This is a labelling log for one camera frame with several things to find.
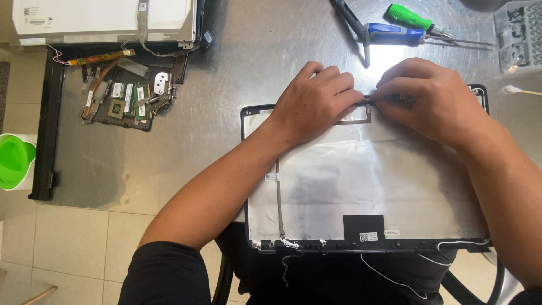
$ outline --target left hand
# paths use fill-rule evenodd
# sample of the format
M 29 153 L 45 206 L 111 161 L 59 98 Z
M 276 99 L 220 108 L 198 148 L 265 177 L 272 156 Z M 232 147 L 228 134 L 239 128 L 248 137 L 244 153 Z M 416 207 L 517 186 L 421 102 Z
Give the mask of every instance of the left hand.
M 337 66 L 324 69 L 321 63 L 309 61 L 264 124 L 272 126 L 288 147 L 310 141 L 356 109 L 353 104 L 363 99 L 363 93 L 353 88 L 352 74 L 341 74 Z

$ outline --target blue screwdriver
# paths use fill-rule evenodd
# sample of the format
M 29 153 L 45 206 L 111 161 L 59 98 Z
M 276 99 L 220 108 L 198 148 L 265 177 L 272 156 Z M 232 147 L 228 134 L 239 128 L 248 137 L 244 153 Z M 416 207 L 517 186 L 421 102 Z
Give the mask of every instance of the blue screwdriver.
M 496 47 L 496 45 L 487 42 L 461 40 L 449 37 L 435 37 L 429 36 L 422 29 L 407 29 L 403 27 L 393 26 L 391 24 L 382 23 L 366 23 L 364 25 L 365 30 L 369 33 L 369 39 L 371 43 L 377 41 L 382 42 L 395 42 L 397 44 L 415 45 L 424 39 L 432 38 L 438 40 L 455 41 L 463 43 L 473 43 L 475 45 L 484 45 Z

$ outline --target screwdriver handle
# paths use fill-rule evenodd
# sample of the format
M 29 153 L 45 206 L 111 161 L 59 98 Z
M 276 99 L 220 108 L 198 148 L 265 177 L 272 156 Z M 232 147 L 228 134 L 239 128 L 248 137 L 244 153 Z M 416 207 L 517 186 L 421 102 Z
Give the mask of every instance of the screwdriver handle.
M 422 17 L 411 12 L 409 9 L 400 4 L 390 5 L 388 7 L 388 10 L 386 11 L 386 14 L 394 20 L 408 23 L 412 26 L 419 27 L 425 31 L 427 31 L 433 23 L 433 21 L 429 19 L 423 19 Z
M 424 30 L 413 30 L 391 24 L 367 23 L 364 25 L 369 33 L 371 43 L 373 40 L 386 42 L 399 42 L 404 44 L 416 44 L 425 38 Z

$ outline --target screwdriver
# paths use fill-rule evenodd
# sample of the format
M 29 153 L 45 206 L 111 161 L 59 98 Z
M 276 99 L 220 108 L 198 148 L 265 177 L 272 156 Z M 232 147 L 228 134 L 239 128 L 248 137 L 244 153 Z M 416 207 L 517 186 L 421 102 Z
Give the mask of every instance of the screwdriver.
M 398 43 L 405 43 L 405 44 L 410 45 L 410 44 L 419 43 L 427 38 L 433 38 L 433 39 L 439 39 L 439 40 L 473 43 L 475 45 L 496 47 L 496 45 L 492 43 L 487 43 L 487 42 L 461 40 L 461 39 L 454 39 L 454 38 L 449 38 L 449 37 L 428 36 L 426 35 L 426 32 L 424 30 L 407 29 L 403 27 L 393 26 L 391 24 L 371 22 L 371 23 L 366 23 L 364 25 L 364 28 L 369 33 L 369 38 L 371 39 L 371 42 L 374 42 L 374 40 L 383 40 L 386 42 L 395 41 Z
M 444 30 L 442 26 L 438 26 L 429 19 L 423 19 L 418 16 L 416 13 L 411 12 L 406 7 L 400 4 L 392 4 L 388 7 L 386 14 L 393 18 L 394 20 L 399 20 L 405 23 L 408 23 L 412 26 L 419 27 L 427 32 L 430 35 L 444 36 L 451 39 L 456 37 Z

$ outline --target green bucket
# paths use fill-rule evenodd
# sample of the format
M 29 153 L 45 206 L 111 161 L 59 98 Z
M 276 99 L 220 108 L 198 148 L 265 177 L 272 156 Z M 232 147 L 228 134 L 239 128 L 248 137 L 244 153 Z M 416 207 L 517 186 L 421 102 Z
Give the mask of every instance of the green bucket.
M 13 189 L 36 158 L 36 147 L 11 134 L 0 135 L 0 188 Z

